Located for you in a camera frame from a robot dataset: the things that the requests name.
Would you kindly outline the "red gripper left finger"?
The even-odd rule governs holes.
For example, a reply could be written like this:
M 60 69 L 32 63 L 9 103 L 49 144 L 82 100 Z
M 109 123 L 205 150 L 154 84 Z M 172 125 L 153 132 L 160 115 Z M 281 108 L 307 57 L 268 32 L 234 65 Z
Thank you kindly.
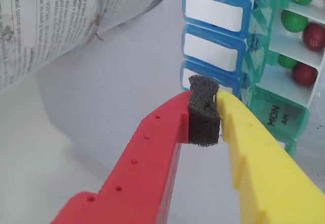
M 71 197 L 54 223 L 166 223 L 181 146 L 219 138 L 219 84 L 201 75 L 189 82 L 140 122 L 101 189 Z

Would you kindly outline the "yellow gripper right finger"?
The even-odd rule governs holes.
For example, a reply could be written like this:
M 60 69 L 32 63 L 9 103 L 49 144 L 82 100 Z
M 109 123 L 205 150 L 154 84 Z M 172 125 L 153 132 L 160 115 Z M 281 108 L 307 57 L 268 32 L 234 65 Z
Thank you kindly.
M 217 92 L 241 223 L 324 223 L 324 193 L 233 94 Z

